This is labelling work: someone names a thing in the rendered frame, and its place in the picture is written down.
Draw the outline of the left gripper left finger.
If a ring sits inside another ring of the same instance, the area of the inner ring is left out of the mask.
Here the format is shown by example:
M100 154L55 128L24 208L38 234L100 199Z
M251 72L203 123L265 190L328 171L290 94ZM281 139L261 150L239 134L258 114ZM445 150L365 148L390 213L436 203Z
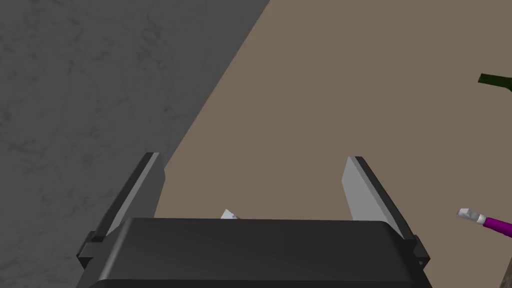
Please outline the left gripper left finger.
M153 218L165 179L161 154L145 153L107 209L95 229L92 241L102 242L128 219Z

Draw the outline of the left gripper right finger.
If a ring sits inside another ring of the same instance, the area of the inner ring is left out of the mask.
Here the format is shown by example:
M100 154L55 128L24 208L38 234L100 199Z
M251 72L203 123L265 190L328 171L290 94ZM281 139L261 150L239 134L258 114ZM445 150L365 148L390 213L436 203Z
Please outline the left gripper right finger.
M341 182L352 220L385 222L403 239L415 239L402 213L363 157L347 158Z

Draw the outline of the dark green bottle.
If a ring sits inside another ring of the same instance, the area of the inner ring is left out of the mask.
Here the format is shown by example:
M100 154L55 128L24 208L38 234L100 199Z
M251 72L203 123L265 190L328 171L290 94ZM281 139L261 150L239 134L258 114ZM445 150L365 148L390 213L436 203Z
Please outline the dark green bottle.
M482 73L479 76L477 82L490 86L505 88L512 92L512 77Z

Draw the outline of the purple handled utensil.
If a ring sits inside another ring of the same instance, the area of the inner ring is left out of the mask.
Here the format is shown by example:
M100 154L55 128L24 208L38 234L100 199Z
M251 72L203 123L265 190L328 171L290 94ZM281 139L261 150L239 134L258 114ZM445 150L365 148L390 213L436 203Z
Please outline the purple handled utensil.
M491 229L500 234L512 238L512 223L500 221L484 214L477 213L469 208L461 208L457 211L457 217L472 221L485 228Z

